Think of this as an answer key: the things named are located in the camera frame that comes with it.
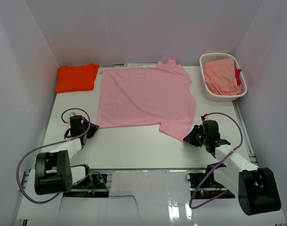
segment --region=red cloth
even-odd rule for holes
[[[239,86],[240,84],[242,84],[241,80],[239,79],[239,74],[241,73],[242,69],[237,69],[236,70],[236,80],[237,80],[237,85]]]
[[[93,90],[99,65],[61,66],[56,93]]]

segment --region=white table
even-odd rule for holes
[[[210,112],[223,112],[238,121],[232,102],[213,102],[206,98],[200,67],[184,68],[192,80],[190,90],[196,100],[193,125],[200,125],[200,116]],[[61,121],[60,115],[68,108],[84,109],[90,115],[92,123],[96,123],[101,77],[102,74],[98,73],[93,91],[57,94],[44,144],[63,139],[69,126]],[[211,119],[217,120],[221,138],[230,141],[233,147],[239,144],[238,129],[230,119],[221,115],[212,115]],[[238,149],[238,152],[249,159],[245,144]],[[100,129],[93,138],[87,140],[83,150],[71,159],[71,165],[88,164],[94,169],[205,168],[215,162],[217,160],[205,148],[196,148],[162,133],[159,131],[159,125]]]
[[[184,68],[192,80],[190,89],[196,100],[193,125],[201,124],[200,116],[210,112],[223,112],[238,121],[232,102],[212,102],[206,98],[199,67]],[[60,115],[68,108],[79,107],[86,110],[92,122],[95,123],[100,88],[101,75],[98,74],[93,91],[57,94],[44,144],[63,139],[68,125],[62,123]],[[233,122],[220,115],[212,115],[211,119],[218,121],[221,138],[225,138],[233,146],[237,146],[240,137]],[[238,149],[238,152],[249,159],[245,143]],[[84,149],[71,159],[71,165],[88,164],[94,169],[112,170],[205,168],[214,162],[217,160],[205,148],[196,148],[165,135],[159,132],[159,125],[101,129],[92,139],[87,141]],[[31,173],[33,177],[29,179],[30,183],[27,184],[27,188],[31,188],[32,192],[28,191],[28,193],[38,200],[47,199],[46,197],[39,199],[34,193],[34,171]],[[188,201],[190,198],[189,191],[187,189],[180,190],[181,183],[176,182],[176,184],[179,186],[176,187],[175,196],[186,195]],[[165,205],[164,208],[159,208],[157,211],[159,213],[168,211]],[[199,225],[217,224],[223,226],[230,225],[232,222],[232,224],[238,225],[264,226],[285,222],[282,211],[248,217],[242,212],[236,199],[215,200],[198,210],[189,212],[181,208],[179,213],[180,217],[192,215],[193,222]],[[57,224],[75,225],[73,221],[82,221],[84,225],[92,225],[93,219],[96,225],[105,225],[105,223],[110,222],[114,222],[114,225],[117,222],[126,225],[130,223],[130,220],[134,221],[132,225],[139,225],[138,214],[137,203],[131,196],[110,197],[110,199],[63,198],[62,200],[59,197],[44,205],[36,205],[22,198],[17,218],[29,219],[27,225],[30,226],[39,225],[42,222],[51,226]]]

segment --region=pink t-shirt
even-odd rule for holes
[[[162,132],[182,141],[195,113],[190,82],[174,58],[156,67],[104,68],[96,123],[100,128],[160,124]]]

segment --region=pink clothes in basket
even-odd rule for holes
[[[96,123],[101,128],[160,124],[162,132],[182,141],[195,113],[190,82],[174,58],[156,67],[104,68]]]
[[[212,93],[225,96],[241,94],[235,77],[233,59],[208,62],[203,65],[203,72],[205,83]]]

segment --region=white laundry basket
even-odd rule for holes
[[[247,86],[246,86],[242,72],[239,75],[239,79],[242,82],[240,84],[241,94],[233,95],[233,96],[223,96],[223,95],[214,94],[208,89],[207,84],[204,82],[205,76],[204,76],[204,72],[203,72],[203,65],[208,63],[208,62],[214,61],[214,60],[221,60],[221,59],[227,59],[227,58],[234,59],[234,70],[239,69],[239,64],[238,64],[236,58],[234,58],[232,55],[229,55],[226,53],[206,53],[200,57],[200,68],[201,68],[201,73],[202,73],[202,77],[203,77],[204,91],[205,91],[205,94],[208,97],[208,99],[210,99],[212,101],[233,101],[233,100],[237,99],[238,97],[244,96],[247,93]]]

